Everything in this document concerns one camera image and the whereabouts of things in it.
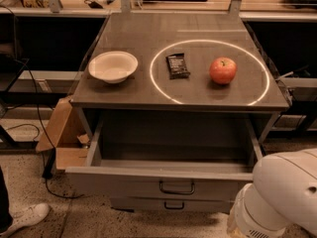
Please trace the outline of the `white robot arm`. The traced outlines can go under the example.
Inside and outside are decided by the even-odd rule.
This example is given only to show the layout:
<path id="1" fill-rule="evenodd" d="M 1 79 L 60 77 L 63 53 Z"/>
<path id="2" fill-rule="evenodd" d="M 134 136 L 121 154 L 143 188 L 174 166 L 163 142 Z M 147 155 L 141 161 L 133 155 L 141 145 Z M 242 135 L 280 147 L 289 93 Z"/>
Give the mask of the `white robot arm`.
<path id="1" fill-rule="evenodd" d="M 317 234 L 317 149 L 261 158 L 237 194 L 227 221 L 231 238 L 279 238 L 297 224 Z"/>

